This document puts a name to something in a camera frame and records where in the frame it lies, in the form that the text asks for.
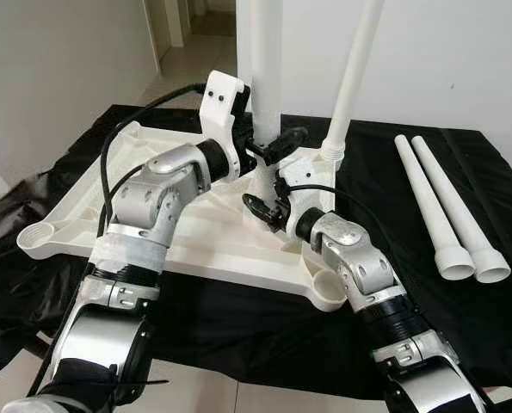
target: white pvc pipe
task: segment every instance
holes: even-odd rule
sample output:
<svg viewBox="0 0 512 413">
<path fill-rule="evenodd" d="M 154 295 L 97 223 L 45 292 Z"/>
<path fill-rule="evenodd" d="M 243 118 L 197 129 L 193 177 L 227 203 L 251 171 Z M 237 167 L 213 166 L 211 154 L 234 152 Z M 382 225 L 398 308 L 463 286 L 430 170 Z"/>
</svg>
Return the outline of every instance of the white pvc pipe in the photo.
<svg viewBox="0 0 512 413">
<path fill-rule="evenodd" d="M 282 0 L 252 0 L 252 122 L 254 143 L 268 145 L 281 133 Z M 250 193 L 269 205 L 276 198 L 271 182 L 276 165 L 256 156 Z"/>
<path fill-rule="evenodd" d="M 366 0 L 363 5 L 355 38 L 349 52 L 348 63 L 343 74 L 342 86 L 334 107 L 332 121 L 326 139 L 321 146 L 322 157 L 330 161 L 336 161 L 337 168 L 339 168 L 343 159 L 349 122 L 367 66 L 368 56 L 372 50 L 373 39 L 378 28 L 383 5 L 384 0 Z"/>
<path fill-rule="evenodd" d="M 490 245 L 489 240 L 481 231 L 479 224 L 456 192 L 422 136 L 413 138 L 412 145 L 441 200 L 441 204 L 447 211 L 454 229 L 459 234 L 462 244 L 472 256 L 476 265 L 476 279 L 485 283 L 504 280 L 510 275 L 508 263 L 503 255 Z"/>
<path fill-rule="evenodd" d="M 475 269 L 470 254 L 460 246 L 406 137 L 398 135 L 395 146 L 434 244 L 435 264 L 439 273 L 445 280 L 463 280 L 470 277 Z"/>
</svg>

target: cable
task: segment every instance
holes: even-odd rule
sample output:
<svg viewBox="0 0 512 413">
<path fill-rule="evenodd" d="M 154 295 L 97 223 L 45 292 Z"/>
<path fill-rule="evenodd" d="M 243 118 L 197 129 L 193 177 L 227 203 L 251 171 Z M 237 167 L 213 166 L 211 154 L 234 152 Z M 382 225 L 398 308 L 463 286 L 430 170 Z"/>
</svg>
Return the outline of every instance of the cable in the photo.
<svg viewBox="0 0 512 413">
<path fill-rule="evenodd" d="M 386 242 L 387 249 L 390 251 L 392 259 L 393 259 L 394 263 L 396 264 L 396 267 L 399 267 L 398 266 L 399 261 L 397 259 L 397 256 L 396 256 L 394 250 L 393 250 L 392 242 L 390 241 L 390 238 L 387 236 L 387 231 L 384 228 L 384 226 L 382 225 L 382 223 L 380 222 L 380 220 L 378 219 L 378 217 L 376 216 L 376 214 L 373 213 L 372 209 L 370 209 L 369 206 L 365 205 L 360 200 L 357 200 L 356 198 L 354 198 L 353 196 L 351 196 L 347 192 L 340 191 L 339 189 L 336 189 L 336 188 L 327 187 L 325 185 L 317 185 L 317 184 L 295 185 L 293 187 L 286 187 L 285 191 L 293 192 L 293 191 L 301 191 L 301 190 L 304 190 L 304 189 L 317 189 L 317 190 L 320 190 L 320 191 L 331 192 L 332 194 L 336 194 L 336 195 L 338 195 L 341 198 L 345 198 L 346 200 L 349 200 L 349 201 L 353 202 L 358 207 L 360 207 L 363 211 L 365 211 L 365 213 L 370 218 L 373 219 L 373 221 L 376 224 L 376 226 L 378 226 L 378 229 L 379 229 L 382 237 L 384 238 L 384 241 Z"/>
<path fill-rule="evenodd" d="M 167 379 L 162 380 L 146 380 L 146 381 L 118 381 L 116 383 L 106 383 L 99 381 L 88 380 L 72 380 L 72 381 L 59 381 L 55 385 L 167 385 L 170 381 Z"/>
<path fill-rule="evenodd" d="M 107 158 L 108 158 L 108 148 L 110 147 L 110 144 L 112 143 L 113 139 L 118 135 L 118 133 L 127 124 L 138 119 L 138 117 L 140 115 L 144 114 L 146 111 L 153 109 L 156 106 L 160 106 L 161 104 L 171 101 L 172 99 L 175 99 L 179 96 L 185 95 L 188 92 L 195 91 L 197 93 L 203 94 L 205 89 L 206 89 L 205 83 L 192 83 L 183 88 L 175 90 L 175 91 L 169 93 L 168 95 L 158 97 L 156 100 L 150 102 L 145 107 L 143 107 L 143 108 L 135 111 L 133 114 L 129 115 L 122 122 L 120 122 L 118 125 L 116 125 L 116 127 L 113 129 L 113 131 L 106 136 L 106 138 L 104 139 L 104 142 L 102 143 L 102 148 L 101 148 L 101 184 L 102 184 L 102 195 L 104 197 L 104 204 L 107 208 L 107 224 L 108 224 L 108 221 L 110 220 L 110 217 L 112 216 L 112 203 L 110 202 L 110 198 L 111 198 L 110 197 L 110 189 L 108 187 Z"/>
<path fill-rule="evenodd" d="M 110 191 L 110 199 L 112 200 L 112 198 L 116 195 L 116 192 L 118 192 L 118 189 L 120 189 L 120 187 L 130 177 L 132 177 L 135 173 L 139 172 L 142 168 L 143 168 L 143 165 L 138 165 L 135 168 L 133 168 L 132 170 L 130 170 L 129 172 L 127 172 L 123 177 L 121 177 L 121 179 L 112 188 L 112 191 Z M 102 206 L 102 210 L 101 210 L 101 214 L 99 215 L 99 225 L 98 225 L 98 228 L 97 228 L 97 236 L 98 237 L 100 237 L 103 234 L 103 232 L 104 232 L 105 216 L 106 216 L 106 207 L 103 205 Z M 91 272 L 92 268 L 93 268 L 93 264 L 91 264 L 91 263 L 88 263 L 85 266 L 85 269 L 83 270 L 82 276 L 80 277 L 80 282 L 78 282 L 78 284 L 76 286 L 76 290 L 74 291 L 74 295 L 72 296 L 71 301 L 68 303 L 68 306 L 66 307 L 66 311 L 65 311 L 65 314 L 63 316 L 63 322 L 59 326 L 59 329 L 57 330 L 57 333 L 55 334 L 55 337 L 52 339 L 52 343 L 49 346 L 49 349 L 47 350 L 47 353 L 46 353 L 45 357 L 43 358 L 43 361 L 41 362 L 40 369 L 38 370 L 38 372 L 37 372 L 37 374 L 36 374 L 36 376 L 34 378 L 34 382 L 30 386 L 30 390 L 28 391 L 27 397 L 33 396 L 40 389 L 41 381 L 43 380 L 43 376 L 45 376 L 47 368 L 49 367 L 49 362 L 51 361 L 52 352 L 53 352 L 53 350 L 55 348 L 55 345 L 56 345 L 57 341 L 59 340 L 59 337 L 60 337 L 60 335 L 62 333 L 63 328 L 65 327 L 65 321 L 70 316 L 72 307 L 74 306 L 74 302 L 76 301 L 76 296 L 77 296 L 77 292 L 79 291 L 79 287 L 80 287 L 81 281 L 83 280 L 83 278 L 85 278 L 85 276 L 89 272 Z"/>
<path fill-rule="evenodd" d="M 336 194 L 336 195 L 338 195 L 338 196 L 340 196 L 342 198 L 345 198 L 346 200 L 349 200 L 349 201 L 357 204 L 361 209 L 363 209 L 367 213 L 367 215 L 369 217 L 371 217 L 373 219 L 373 221 L 378 226 L 378 228 L 379 228 L 379 230 L 380 230 L 380 232 L 382 234 L 382 237 L 386 241 L 387 248 L 388 248 L 388 250 L 390 250 L 390 252 L 392 254 L 392 258 L 393 258 L 393 260 L 395 261 L 395 263 L 397 264 L 397 267 L 398 267 L 398 259 L 397 259 L 397 256 L 395 255 L 395 253 L 393 252 L 392 242 L 390 241 L 389 237 L 387 236 L 387 233 L 386 233 L 386 230 L 384 229 L 384 226 L 382 225 L 382 223 L 380 222 L 380 220 L 378 219 L 376 214 L 373 213 L 373 211 L 370 209 L 369 206 L 365 205 L 363 202 L 361 202 L 360 200 L 357 200 L 356 198 L 354 198 L 353 196 L 351 196 L 350 194 L 348 194 L 346 192 L 340 191 L 340 190 L 332 188 L 332 187 L 327 187 L 325 185 L 316 185 L 316 184 L 295 185 L 293 187 L 286 187 L 285 191 L 286 192 L 293 192 L 293 191 L 301 191 L 301 190 L 304 190 L 304 189 L 317 189 L 317 190 L 321 190 L 321 191 L 331 192 L 332 194 Z M 473 379 L 471 374 L 469 374 L 469 372 L 467 370 L 465 370 L 462 367 L 462 365 L 459 365 L 459 368 L 462 371 L 462 373 L 466 376 L 468 381 L 470 381 L 470 384 L 475 389 L 476 393 L 482 398 L 482 400 L 484 401 L 485 406 L 489 409 L 488 411 L 490 411 L 491 413 L 497 411 L 497 408 L 495 407 L 494 403 L 492 403 L 492 401 L 487 396 L 485 391 L 479 385 L 477 385 L 477 383 L 475 382 L 475 380 Z"/>
<path fill-rule="evenodd" d="M 126 183 L 126 181 L 131 178 L 133 175 L 135 175 L 137 172 L 139 172 L 143 168 L 143 165 L 138 165 L 129 172 L 127 172 L 121 179 L 114 185 L 112 188 L 112 191 L 110 191 L 110 200 L 114 198 L 116 195 L 116 192 L 118 192 L 118 189 Z M 103 205 L 101 210 L 101 215 L 99 215 L 99 225 L 97 226 L 97 237 L 100 237 L 104 232 L 104 225 L 106 222 L 106 216 L 107 216 L 107 206 Z"/>
<path fill-rule="evenodd" d="M 148 110 L 155 108 L 157 106 L 160 106 L 163 103 L 166 103 L 168 101 L 171 101 L 172 99 L 175 99 L 179 96 L 185 95 L 188 92 L 195 91 L 197 93 L 203 94 L 204 90 L 206 89 L 205 83 L 192 83 L 189 84 L 183 88 L 180 88 L 178 90 L 175 90 L 167 95 L 158 97 L 154 101 L 148 103 L 143 108 L 140 108 L 139 110 L 135 111 L 130 116 L 126 117 L 122 122 L 120 122 L 118 125 L 114 127 L 112 132 L 110 132 L 104 139 L 104 142 L 102 143 L 102 149 L 101 149 L 101 184 L 102 184 L 102 195 L 104 197 L 104 206 L 101 210 L 101 215 L 99 216 L 99 223 L 97 227 L 97 236 L 100 237 L 104 232 L 104 223 L 105 221 L 110 220 L 110 217 L 112 216 L 112 197 L 115 195 L 115 193 L 118 191 L 121 185 L 124 184 L 124 182 L 129 179 L 133 174 L 140 171 L 142 168 L 142 165 L 139 165 L 132 170 L 130 170 L 127 174 L 125 174 L 121 179 L 114 185 L 112 191 L 108 188 L 108 175 L 107 175 L 107 158 L 108 158 L 108 148 L 110 147 L 110 144 L 112 143 L 113 139 L 118 135 L 118 133 L 129 123 L 133 122 L 134 120 L 138 119 L 138 117 Z M 72 308 L 74 307 L 74 303 L 76 302 L 77 293 L 79 292 L 79 288 L 81 285 L 81 281 L 85 276 L 91 272 L 93 269 L 93 264 L 87 263 L 85 266 L 85 269 L 83 270 L 82 276 L 80 278 L 80 282 L 77 283 L 76 290 L 74 291 L 72 298 L 70 302 L 68 303 L 68 306 L 66 306 L 65 314 L 63 315 L 62 321 L 60 323 L 59 329 L 55 333 L 55 336 L 52 340 L 51 345 L 49 346 L 49 349 L 46 352 L 45 357 L 43 358 L 43 361 L 41 362 L 40 368 L 38 369 L 38 372 L 34 378 L 34 381 L 32 382 L 32 385 L 30 386 L 30 389 L 28 390 L 27 397 L 32 397 L 39 389 L 41 381 L 43 380 L 43 377 L 46 374 L 47 368 L 49 367 L 49 363 L 51 362 L 52 353 L 55 349 L 55 346 L 57 342 L 59 341 L 60 335 L 63 332 L 63 329 L 66 324 L 66 320 L 71 314 Z"/>
<path fill-rule="evenodd" d="M 80 290 L 82 280 L 89 272 L 91 272 L 91 269 L 93 269 L 93 264 L 88 262 L 85 268 L 83 269 L 82 276 L 80 277 L 80 282 L 77 283 L 76 290 L 74 291 L 74 294 L 72 294 L 72 298 L 68 302 L 68 306 L 66 306 L 65 314 L 60 323 L 59 329 L 55 333 L 55 337 L 52 339 L 52 342 L 49 345 L 49 348 L 47 349 L 46 355 L 43 358 L 43 361 L 41 362 L 40 368 L 38 369 L 38 372 L 35 375 L 34 381 L 32 382 L 30 389 L 28 390 L 28 394 L 26 395 L 27 398 L 32 397 L 40 389 L 40 384 L 41 381 L 43 380 L 43 376 L 45 376 L 47 368 L 49 367 L 49 363 L 51 362 L 52 352 L 55 349 L 55 346 L 57 345 L 57 341 L 59 340 L 59 337 L 62 334 L 63 329 L 65 328 L 65 321 L 70 316 L 72 308 L 74 308 L 74 303 L 76 302 L 77 293 Z"/>
</svg>

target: doorway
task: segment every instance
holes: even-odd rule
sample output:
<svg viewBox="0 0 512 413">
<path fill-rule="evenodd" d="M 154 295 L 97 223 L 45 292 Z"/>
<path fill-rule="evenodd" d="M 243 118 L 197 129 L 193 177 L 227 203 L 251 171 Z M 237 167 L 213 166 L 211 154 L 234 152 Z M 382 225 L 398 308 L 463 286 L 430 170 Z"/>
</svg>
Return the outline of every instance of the doorway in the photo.
<svg viewBox="0 0 512 413">
<path fill-rule="evenodd" d="M 151 14 L 153 38 L 157 49 L 161 73 L 145 90 L 139 104 L 146 103 L 179 89 L 189 83 L 205 82 L 212 70 L 237 75 L 237 36 L 234 0 L 148 0 Z M 175 7 L 179 5 L 176 22 L 173 22 Z M 174 24 L 182 27 L 182 46 L 174 45 Z M 163 105 L 164 108 L 200 107 L 201 97 L 196 94 L 182 96 Z"/>
</svg>

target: black fabric sheet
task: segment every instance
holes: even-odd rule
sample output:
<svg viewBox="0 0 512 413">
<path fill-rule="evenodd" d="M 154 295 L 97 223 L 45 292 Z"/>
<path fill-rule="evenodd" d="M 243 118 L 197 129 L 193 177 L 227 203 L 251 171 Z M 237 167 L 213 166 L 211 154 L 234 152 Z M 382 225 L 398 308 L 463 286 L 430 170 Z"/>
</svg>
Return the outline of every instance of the black fabric sheet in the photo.
<svg viewBox="0 0 512 413">
<path fill-rule="evenodd" d="M 0 368 L 37 330 L 59 324 L 85 259 L 35 261 L 16 247 L 18 232 L 51 211 L 96 159 L 106 132 L 135 108 L 113 106 L 54 168 L 0 200 Z M 199 133 L 195 111 L 155 109 L 141 123 Z M 305 126 L 318 147 L 329 120 L 283 116 Z M 250 117 L 245 119 L 250 128 Z M 512 275 L 497 284 L 443 280 L 394 137 L 422 134 L 491 243 L 512 267 L 512 170 L 475 131 L 353 121 L 336 187 L 366 203 L 393 241 L 388 249 L 363 210 L 336 210 L 365 226 L 392 261 L 424 316 L 444 332 L 482 386 L 512 386 Z M 157 308 L 155 358 L 204 367 L 243 382 L 355 398 L 381 398 L 381 378 L 348 305 L 333 313 L 305 298 L 185 274 L 166 274 Z"/>
</svg>

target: white bracket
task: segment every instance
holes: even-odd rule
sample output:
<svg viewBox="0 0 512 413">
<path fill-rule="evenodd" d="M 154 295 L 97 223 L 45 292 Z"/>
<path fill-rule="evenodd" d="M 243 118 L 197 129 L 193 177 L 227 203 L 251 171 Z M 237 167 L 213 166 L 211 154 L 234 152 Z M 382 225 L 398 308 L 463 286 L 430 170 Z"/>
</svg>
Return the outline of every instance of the white bracket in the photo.
<svg viewBox="0 0 512 413">
<path fill-rule="evenodd" d="M 237 94 L 242 92 L 244 83 L 240 79 L 220 71 L 212 71 L 200 105 L 202 135 L 220 144 L 227 156 L 229 175 L 224 179 L 225 182 L 234 181 L 240 176 L 240 161 L 232 144 L 232 124 L 235 117 L 231 111 Z"/>
</svg>

